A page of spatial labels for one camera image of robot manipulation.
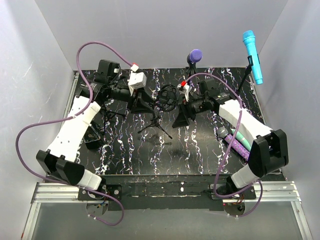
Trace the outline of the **purple glitter silver mesh microphone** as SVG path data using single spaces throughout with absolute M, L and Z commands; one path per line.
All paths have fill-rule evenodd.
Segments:
M 226 128 L 220 127 L 217 130 L 217 136 L 221 139 L 223 139 L 226 143 L 231 145 L 231 147 L 239 154 L 241 155 L 244 160 L 247 162 L 249 160 L 250 152 L 243 146 L 237 139 L 232 140 L 232 135 L 229 134 Z

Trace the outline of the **purple foam head microphone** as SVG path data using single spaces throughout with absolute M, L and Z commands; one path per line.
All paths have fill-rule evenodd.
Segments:
M 199 49 L 193 49 L 187 56 L 188 63 L 198 63 L 203 57 L 203 53 Z

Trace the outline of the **mint green microphone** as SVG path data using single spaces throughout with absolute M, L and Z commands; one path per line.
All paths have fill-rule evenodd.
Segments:
M 251 146 L 247 139 L 238 131 L 235 135 L 235 140 L 232 142 L 231 147 L 237 152 L 250 152 Z

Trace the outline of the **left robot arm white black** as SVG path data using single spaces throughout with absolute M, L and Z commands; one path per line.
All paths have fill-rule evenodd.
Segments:
M 89 189 L 95 200 L 106 196 L 106 187 L 100 176 L 76 163 L 82 139 L 92 129 L 94 117 L 101 111 L 108 98 L 127 103 L 133 114 L 153 113 L 154 100 L 145 91 L 147 77 L 137 67 L 130 70 L 126 85 L 116 82 L 120 76 L 120 64 L 100 60 L 97 71 L 87 76 L 73 99 L 69 117 L 46 150 L 39 150 L 36 159 L 51 177 L 72 186 Z

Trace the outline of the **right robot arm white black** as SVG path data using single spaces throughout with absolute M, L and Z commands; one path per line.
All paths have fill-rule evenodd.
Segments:
M 212 78 L 198 83 L 200 97 L 190 95 L 190 86 L 183 81 L 177 90 L 184 96 L 178 104 L 179 113 L 173 128 L 188 126 L 198 113 L 215 112 L 237 128 L 251 146 L 248 163 L 226 180 L 225 190 L 232 199 L 245 192 L 245 187 L 289 163 L 287 135 L 283 130 L 273 130 L 241 109 L 235 96 L 220 92 Z

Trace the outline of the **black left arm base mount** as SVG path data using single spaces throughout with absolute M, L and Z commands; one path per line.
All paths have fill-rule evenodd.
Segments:
M 120 184 L 107 184 L 103 186 L 99 191 L 110 195 L 111 197 L 121 200 L 122 199 L 122 186 Z M 89 192 L 85 189 L 80 189 L 78 192 L 78 200 L 80 201 L 99 201 L 106 200 L 107 198 L 104 195 L 99 195 L 96 193 Z

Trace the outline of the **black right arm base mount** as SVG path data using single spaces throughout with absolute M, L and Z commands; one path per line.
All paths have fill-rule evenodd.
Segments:
M 226 188 L 225 188 L 225 184 L 217 184 L 216 185 L 216 193 L 218 195 L 229 195 L 231 194 L 230 192 L 227 192 L 226 191 Z M 240 198 L 242 198 L 243 200 L 255 200 L 257 198 L 257 194 L 255 192 L 255 189 L 253 186 L 251 186 L 250 188 L 248 188 L 247 190 L 245 191 L 242 191 L 241 193 L 238 193 L 238 194 L 234 194 L 232 195 L 231 197 L 217 197 L 214 193 L 214 184 L 210 184 L 209 185 L 209 193 L 210 193 L 210 196 L 213 200 L 234 200 L 234 201 L 237 201 L 237 200 L 240 200 Z

